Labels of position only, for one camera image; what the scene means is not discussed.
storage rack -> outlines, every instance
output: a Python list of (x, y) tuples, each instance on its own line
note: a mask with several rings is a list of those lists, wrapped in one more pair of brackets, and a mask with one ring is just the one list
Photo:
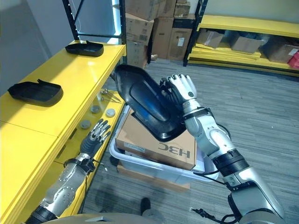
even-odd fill
[[(75, 39), (71, 44), (78, 42), (80, 35), (119, 38), (123, 44), (103, 43), (105, 51), (100, 57), (76, 56), (67, 53), (63, 48), (21, 80), (36, 82), (42, 78), (43, 81), (62, 86), (63, 97), (51, 107), (27, 104), (13, 99), (8, 92), (1, 96), (1, 154), (2, 158), (5, 158), (1, 160), (1, 166), (9, 170), (1, 173), (3, 194), (0, 220), (3, 224), (26, 221), (46, 190), (59, 177), (64, 161), (78, 155), (80, 143), (89, 131), (80, 128), (81, 120), (88, 119), (95, 124), (99, 118), (107, 119), (113, 133), (125, 104), (116, 91), (111, 93), (121, 99), (119, 103), (111, 100), (100, 103), (97, 98), (115, 66), (121, 59), (126, 59), (123, 57), (126, 55), (124, 0), (120, 2), (121, 35), (78, 33), (74, 22), (79, 16), (79, 10), (73, 18), (68, 0), (62, 2)], [(100, 113), (92, 113), (92, 105), (100, 106)], [(115, 110), (115, 116), (109, 118), (105, 112), (111, 108)], [(111, 135), (96, 153), (96, 160), (101, 160), (110, 138)], [(90, 186), (94, 174), (95, 172), (88, 176), (87, 187)], [(72, 204), (60, 217), (77, 214), (84, 198), (85, 183), (82, 183)]]
[[(119, 10), (120, 10), (120, 20), (121, 20), (121, 34), (120, 35), (109, 35), (109, 34), (87, 34), (83, 32), (78, 32), (76, 27), (76, 21), (79, 17), (81, 8), (83, 6), (85, 0), (81, 0), (77, 12), (75, 14), (75, 18), (73, 17), (73, 13), (71, 10), (71, 5), (69, 0), (62, 0), (64, 4), (65, 13), (67, 19), (69, 21), (71, 32), (73, 34), (74, 40), (80, 40), (80, 36), (95, 36), (95, 37), (107, 37), (107, 38), (118, 38), (121, 40), (121, 44), (127, 44), (126, 37), (126, 9), (125, 9), (125, 0), (119, 0)], [(123, 63), (127, 63), (127, 56), (123, 56)]]
[(191, 36), (187, 45), (187, 50), (185, 52), (185, 56), (183, 59), (183, 66), (186, 67), (188, 64), (188, 56), (192, 51), (193, 46), (196, 43), (196, 40), (199, 36), (199, 30), (197, 29), (199, 24), (202, 21), (202, 18), (204, 16), (205, 10), (206, 10), (207, 0), (199, 0), (196, 6), (195, 10), (195, 23), (192, 28)]
[(299, 24), (283, 21), (270, 21), (246, 17), (203, 15), (207, 0), (203, 2), (202, 10), (199, 14), (199, 21), (196, 21), (196, 31), (193, 32), (186, 55), (184, 66), (187, 64), (209, 64), (224, 67), (242, 68), (249, 70), (261, 70), (275, 72), (279, 74), (299, 76), (299, 70), (290, 67), (286, 63), (269, 61), (261, 52), (261, 57), (255, 61), (244, 59), (230, 59), (212, 54), (204, 55), (195, 51), (194, 45), (199, 35), (200, 28), (214, 28), (225, 30), (248, 31), (264, 33), (270, 35), (281, 35), (287, 37), (299, 37)]

gray carpet floor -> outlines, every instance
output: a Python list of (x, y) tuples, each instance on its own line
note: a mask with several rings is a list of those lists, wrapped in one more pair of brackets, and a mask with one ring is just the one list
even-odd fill
[[(299, 221), (299, 78), (212, 66), (187, 66), (158, 59), (146, 71), (156, 80), (188, 74), (198, 100), (225, 125), (239, 152), (269, 183), (285, 209), (287, 224)], [(105, 87), (115, 90), (109, 79)], [(212, 224), (190, 212), (203, 208), (217, 218), (231, 214), (229, 191), (215, 182), (192, 182), (177, 193), (117, 173), (107, 150), (88, 191), (84, 212), (139, 214), (140, 200), (149, 197), (167, 224)]]

person's shoe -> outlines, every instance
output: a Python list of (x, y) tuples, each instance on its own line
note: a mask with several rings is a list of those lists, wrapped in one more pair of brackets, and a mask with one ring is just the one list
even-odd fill
[(147, 197), (144, 197), (141, 200), (141, 203), (140, 203), (140, 212), (141, 212), (141, 215), (147, 209), (150, 209), (150, 200)]

gray round disc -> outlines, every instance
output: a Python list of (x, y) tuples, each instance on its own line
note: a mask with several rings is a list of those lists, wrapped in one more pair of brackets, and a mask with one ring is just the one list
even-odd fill
[(107, 117), (111, 118), (111, 117), (113, 117), (114, 115), (115, 115), (115, 109), (108, 109), (108, 110), (106, 111), (106, 116), (107, 116)]
[(81, 121), (81, 123), (80, 123), (80, 127), (81, 127), (82, 129), (84, 129), (84, 130), (90, 128), (91, 125), (92, 125), (92, 124), (90, 123), (89, 120), (83, 120), (83, 121)]
[(98, 112), (100, 112), (100, 106), (99, 105), (93, 105), (90, 108), (90, 110), (91, 110), (92, 113), (98, 113)]

white box label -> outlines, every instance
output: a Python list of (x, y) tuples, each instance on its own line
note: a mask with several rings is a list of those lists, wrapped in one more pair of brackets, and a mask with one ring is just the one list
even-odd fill
[(182, 46), (183, 46), (183, 44), (184, 44), (184, 39), (185, 39), (184, 37), (181, 37), (181, 38), (178, 39), (178, 46), (179, 46), (179, 47), (182, 47)]
[(290, 51), (289, 55), (292, 55), (292, 56), (293, 56), (297, 51), (298, 51), (298, 49), (295, 49), (295, 48), (294, 48), (294, 49), (292, 49), (292, 50)]
[(132, 145), (132, 144), (127, 143), (127, 142), (124, 142), (123, 145), (124, 145), (124, 147), (131, 148), (131, 149), (137, 150), (137, 151), (142, 152), (142, 153), (145, 152), (145, 148), (135, 146), (135, 145)]

